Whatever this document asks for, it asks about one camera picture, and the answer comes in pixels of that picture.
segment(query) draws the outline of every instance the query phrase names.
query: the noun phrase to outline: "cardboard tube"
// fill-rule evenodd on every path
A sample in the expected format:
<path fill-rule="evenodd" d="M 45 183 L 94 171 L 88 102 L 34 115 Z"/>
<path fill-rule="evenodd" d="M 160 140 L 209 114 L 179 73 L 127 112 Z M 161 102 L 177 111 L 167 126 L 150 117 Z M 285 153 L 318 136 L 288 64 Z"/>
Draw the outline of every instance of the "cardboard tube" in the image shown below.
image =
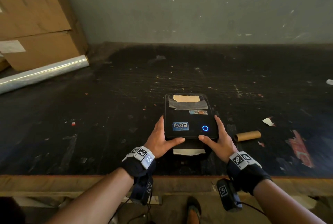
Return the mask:
<path fill-rule="evenodd" d="M 260 137 L 261 137 L 261 134 L 257 130 L 257 131 L 251 131 L 251 132 L 236 134 L 235 135 L 235 140 L 237 142 L 241 142 L 241 141 L 247 141 L 247 140 L 260 138 Z"/>

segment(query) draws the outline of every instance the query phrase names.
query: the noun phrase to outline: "floor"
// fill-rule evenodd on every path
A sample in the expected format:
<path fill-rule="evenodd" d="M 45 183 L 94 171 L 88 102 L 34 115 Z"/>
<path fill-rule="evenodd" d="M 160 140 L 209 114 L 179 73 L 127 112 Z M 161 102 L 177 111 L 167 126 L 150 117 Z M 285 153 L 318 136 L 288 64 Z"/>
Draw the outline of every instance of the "floor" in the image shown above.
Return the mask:
<path fill-rule="evenodd" d="M 157 224 L 181 224 L 186 223 L 186 200 L 187 195 L 166 195 L 163 197 L 162 205 L 152 205 L 151 214 L 152 219 Z M 211 195 L 196 195 L 195 196 L 202 207 L 202 223 L 215 224 L 215 223 L 257 223 L 266 224 L 270 223 L 268 219 L 261 213 L 254 209 L 243 206 L 243 210 L 237 213 L 226 212 L 221 204 L 218 196 Z M 254 198 L 248 198 L 245 202 L 260 209 L 258 203 Z M 118 224 L 126 224 L 130 219 L 146 213 L 147 207 L 137 204 L 126 204 L 119 211 Z M 328 206 L 327 198 L 320 198 L 317 205 L 311 210 L 321 219 L 328 224 L 333 224 L 333 211 Z M 27 215 L 27 224 L 40 224 L 44 223 L 53 214 L 56 209 L 52 208 L 31 208 L 25 207 L 24 212 Z M 146 218 L 141 217 L 130 222 L 130 224 L 144 224 Z"/>

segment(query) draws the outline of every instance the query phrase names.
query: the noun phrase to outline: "concrete wall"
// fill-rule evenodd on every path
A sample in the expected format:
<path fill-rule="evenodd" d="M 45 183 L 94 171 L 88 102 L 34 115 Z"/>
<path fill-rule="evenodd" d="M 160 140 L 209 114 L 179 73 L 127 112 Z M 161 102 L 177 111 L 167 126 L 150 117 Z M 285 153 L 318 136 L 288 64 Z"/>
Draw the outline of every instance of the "concrete wall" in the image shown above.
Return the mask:
<path fill-rule="evenodd" d="M 90 43 L 276 44 L 333 41 L 333 0 L 71 2 Z"/>

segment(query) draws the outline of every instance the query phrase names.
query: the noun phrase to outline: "dirty table surface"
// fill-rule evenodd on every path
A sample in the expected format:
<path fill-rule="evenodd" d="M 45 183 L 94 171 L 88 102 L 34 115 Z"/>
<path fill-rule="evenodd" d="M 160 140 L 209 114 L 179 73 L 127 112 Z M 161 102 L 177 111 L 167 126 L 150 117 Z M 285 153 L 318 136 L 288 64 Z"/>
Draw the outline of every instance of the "dirty table surface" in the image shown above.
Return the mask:
<path fill-rule="evenodd" d="M 237 144 L 272 176 L 333 177 L 332 50 L 137 45 L 0 96 L 0 175 L 104 175 L 145 143 L 167 93 L 204 93 Z M 262 122 L 271 117 L 270 127 Z M 226 175 L 214 153 L 157 160 L 156 175 Z"/>

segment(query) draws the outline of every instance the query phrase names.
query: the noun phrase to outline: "paper scrap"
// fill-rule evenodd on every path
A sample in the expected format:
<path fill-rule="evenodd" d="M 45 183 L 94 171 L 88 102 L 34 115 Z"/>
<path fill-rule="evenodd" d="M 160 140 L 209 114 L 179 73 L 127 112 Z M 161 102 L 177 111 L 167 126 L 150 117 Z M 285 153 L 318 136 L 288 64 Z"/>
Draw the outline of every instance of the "paper scrap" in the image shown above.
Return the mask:
<path fill-rule="evenodd" d="M 0 42 L 0 52 L 5 53 L 16 53 L 16 52 L 25 52 L 21 43 L 18 40 L 12 41 L 1 41 Z"/>
<path fill-rule="evenodd" d="M 177 102 L 199 102 L 199 96 L 191 96 L 191 95 L 174 95 L 173 99 Z"/>
<path fill-rule="evenodd" d="M 268 126 L 273 126 L 274 125 L 274 123 L 270 120 L 270 118 L 266 118 L 262 121 L 265 122 Z"/>
<path fill-rule="evenodd" d="M 173 149 L 174 155 L 196 156 L 205 153 L 205 149 Z"/>

